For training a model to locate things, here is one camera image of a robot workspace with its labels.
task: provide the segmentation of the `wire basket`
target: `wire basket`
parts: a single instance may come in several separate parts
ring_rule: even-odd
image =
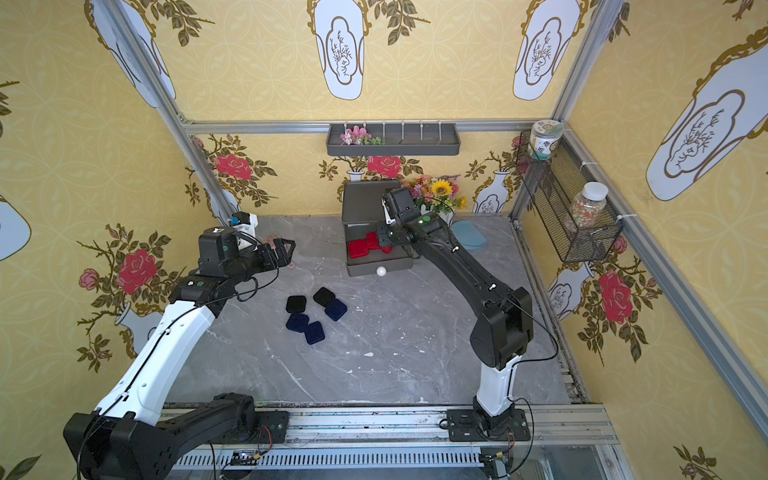
[[[576,155],[565,143],[547,161],[528,155],[530,132],[521,133],[518,147],[518,172],[541,216],[549,238],[563,263],[603,260],[624,227],[617,220],[616,210],[609,202],[600,212],[593,227],[579,227],[571,215],[571,202],[584,184],[594,178],[583,168]]]

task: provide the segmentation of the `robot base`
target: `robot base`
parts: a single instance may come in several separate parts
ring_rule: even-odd
[[[451,442],[484,442],[506,439],[506,432],[512,432],[515,441],[527,442],[531,430],[525,412],[510,406],[501,414],[488,416],[475,398],[472,410],[449,410],[448,431]]]

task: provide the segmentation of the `gray box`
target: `gray box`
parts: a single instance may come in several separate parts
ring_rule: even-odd
[[[345,184],[341,218],[347,243],[364,240],[367,233],[377,231],[379,223],[385,221],[382,195],[392,188],[400,188],[400,182],[379,180]],[[346,252],[346,271],[349,276],[372,275],[380,266],[387,271],[405,270],[413,266],[413,258],[403,247],[394,247],[389,253],[371,250],[367,256],[354,259],[349,256],[348,250]]]
[[[344,124],[331,124],[326,148],[331,157],[398,157],[400,155],[458,155],[462,141],[456,124],[366,124],[366,131],[384,140],[382,145],[347,145],[341,140]]]

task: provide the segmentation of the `jar with label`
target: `jar with label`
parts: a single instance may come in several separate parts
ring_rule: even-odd
[[[590,228],[598,222],[605,208],[608,187],[600,182],[588,182],[571,203],[571,216],[578,228]]]
[[[539,120],[531,127],[531,139],[528,141],[528,155],[537,160],[549,160],[560,144],[563,124],[557,120]]]

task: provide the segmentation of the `light blue pad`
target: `light blue pad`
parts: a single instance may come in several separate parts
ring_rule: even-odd
[[[454,223],[451,226],[451,231],[456,235],[459,243],[467,250],[477,250],[488,242],[482,236],[480,230],[468,220]]]

